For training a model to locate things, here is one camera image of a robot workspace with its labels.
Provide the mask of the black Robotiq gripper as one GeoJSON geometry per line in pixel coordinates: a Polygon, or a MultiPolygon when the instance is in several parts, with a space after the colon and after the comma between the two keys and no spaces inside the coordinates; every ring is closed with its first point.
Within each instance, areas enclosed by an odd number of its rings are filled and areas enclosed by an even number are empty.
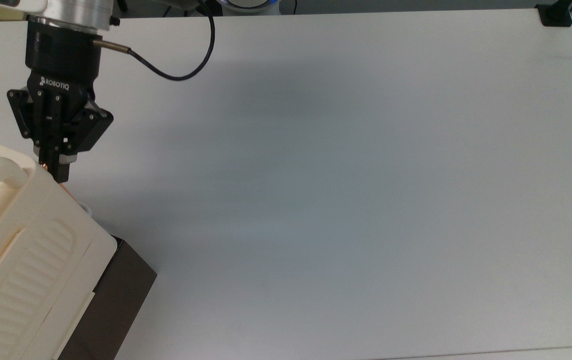
{"type": "Polygon", "coordinates": [[[69,180],[78,153],[89,152],[114,121],[94,101],[101,54],[94,41],[100,39],[28,21],[25,64],[31,74],[27,86],[10,89],[7,98],[21,136],[32,141],[38,163],[56,182],[69,180]]]}

